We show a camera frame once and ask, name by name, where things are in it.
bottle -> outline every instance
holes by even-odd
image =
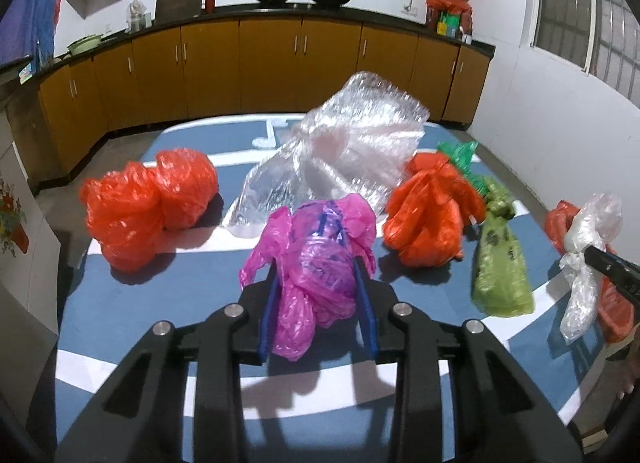
[[[204,1],[204,11],[206,14],[212,14],[213,10],[216,8],[216,0],[205,0]]]

blue tablecloth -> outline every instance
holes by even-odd
[[[158,151],[173,148],[208,154],[218,169],[222,212],[226,212],[245,175],[271,154],[270,148],[286,139],[291,124],[300,117],[219,117],[181,124],[159,135],[142,160],[153,162]],[[433,150],[443,140],[456,141],[434,124],[425,131],[422,149]],[[472,168],[477,174],[492,174],[477,158]],[[77,287],[66,303],[60,334],[56,369],[59,439],[114,365],[154,322],[167,319],[179,327],[202,321],[238,300],[238,270],[255,242],[234,239],[214,227],[220,206],[219,200],[214,202],[194,229],[170,234],[165,253],[134,275],[112,272],[99,246],[91,244],[78,268]],[[559,274],[558,253],[522,205],[511,227],[522,243],[529,280],[536,289],[532,315],[487,317],[473,305],[472,260],[478,241],[473,234],[465,238],[464,260],[412,272],[383,249],[379,238],[374,246],[379,264],[376,277],[391,283],[399,299],[420,307],[433,319],[453,324],[483,319],[568,421],[598,376],[602,333],[595,326],[571,347],[564,344],[558,328],[569,288]],[[454,456],[446,363],[441,364],[440,373],[446,461]],[[394,364],[375,366],[368,360],[355,319],[319,330],[311,349],[297,363],[272,356],[265,366],[242,366],[250,460],[386,461],[395,374]],[[192,461],[194,375],[192,364],[184,418],[185,461]]]

light green plastic bag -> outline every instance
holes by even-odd
[[[471,160],[476,154],[477,142],[465,142],[464,144],[454,145],[451,142],[440,142],[438,150],[449,156],[449,161],[460,171],[462,176],[474,186],[480,196],[486,195],[486,187],[484,179],[471,172]]]
[[[513,197],[492,178],[487,187],[487,212],[482,224],[472,299],[481,311],[498,317],[533,313],[522,247],[508,220],[514,217]]]

window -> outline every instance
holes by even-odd
[[[533,45],[577,64],[640,107],[640,25],[625,0],[540,0]]]

silver screw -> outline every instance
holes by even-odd
[[[171,323],[165,320],[161,320],[160,322],[156,322],[154,324],[153,332],[154,335],[164,336],[171,331]]]
[[[394,313],[400,317],[406,317],[407,315],[411,315],[411,312],[414,309],[405,302],[398,302],[394,305]]]
[[[229,304],[225,308],[225,315],[229,318],[236,318],[244,313],[244,308],[240,304]]]
[[[479,320],[473,319],[466,323],[466,328],[470,333],[482,333],[484,331],[484,324]]]

